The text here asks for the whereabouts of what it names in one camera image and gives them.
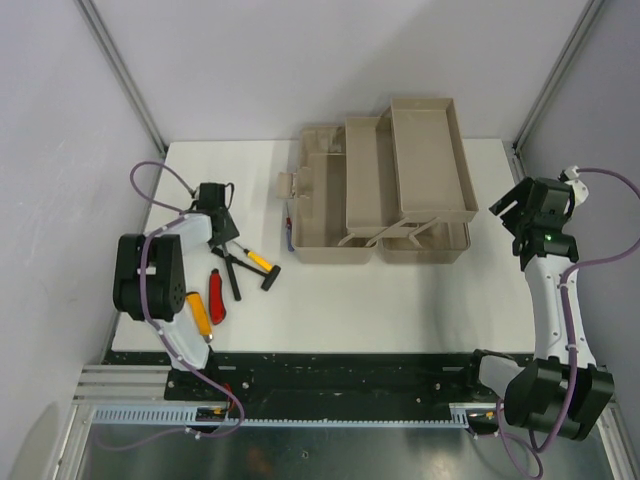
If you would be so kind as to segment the black pen tool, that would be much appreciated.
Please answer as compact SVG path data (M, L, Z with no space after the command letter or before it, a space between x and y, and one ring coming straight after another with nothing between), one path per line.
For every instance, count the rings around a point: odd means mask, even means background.
M214 255L224 260L233 298L235 301L241 301L242 295L239 289L239 284L238 284L237 277L234 270L234 257L228 252L227 247L225 245L221 245L220 247L212 247L211 252Z

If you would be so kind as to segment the black T-handle wrench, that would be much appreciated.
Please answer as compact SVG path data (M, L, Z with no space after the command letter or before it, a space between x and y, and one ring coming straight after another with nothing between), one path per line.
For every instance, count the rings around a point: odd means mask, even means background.
M273 266L269 271L263 271L260 270L256 267L253 267L249 264L247 264L246 262L239 260L238 258L234 258L233 262L236 265L241 266L242 268L245 268L249 271L251 271L252 273L257 274L258 276L263 278L263 281L260 285L260 288L267 292L271 289L271 287L273 286L273 284L275 283L275 281L277 280L280 272L281 272L281 267L276 265Z

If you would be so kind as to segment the red handled tool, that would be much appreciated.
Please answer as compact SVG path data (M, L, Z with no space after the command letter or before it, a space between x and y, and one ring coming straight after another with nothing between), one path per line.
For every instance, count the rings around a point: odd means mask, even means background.
M226 316L227 310L222 294L222 278L218 269L213 269L209 275L209 313L213 325L221 324Z

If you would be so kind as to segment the translucent brown plastic toolbox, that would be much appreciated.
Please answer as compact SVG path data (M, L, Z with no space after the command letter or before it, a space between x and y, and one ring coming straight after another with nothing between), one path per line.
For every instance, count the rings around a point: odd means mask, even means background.
M280 198L306 264L451 264L479 207L451 98L394 98L375 117L301 130Z

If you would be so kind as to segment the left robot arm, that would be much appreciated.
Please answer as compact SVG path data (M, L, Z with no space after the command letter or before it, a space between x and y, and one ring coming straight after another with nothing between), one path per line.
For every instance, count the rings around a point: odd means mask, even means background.
M183 257L195 248L216 248L231 265L227 244L239 236L230 207L231 182L202 183L191 207L146 234L125 234L118 241L113 303L117 311L145 322L164 345L174 369L189 371L186 387L197 398L214 397L221 376L209 368L211 349L186 305Z

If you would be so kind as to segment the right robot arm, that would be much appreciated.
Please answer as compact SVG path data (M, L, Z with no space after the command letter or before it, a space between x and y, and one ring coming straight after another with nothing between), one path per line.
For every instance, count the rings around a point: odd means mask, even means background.
M513 236L530 290L534 354L520 366L511 355L477 349L461 376L469 399L500 397L510 425L576 441L590 433L614 393L612 374L598 367L586 340L577 241L563 231L587 196L579 180L527 177L490 207Z

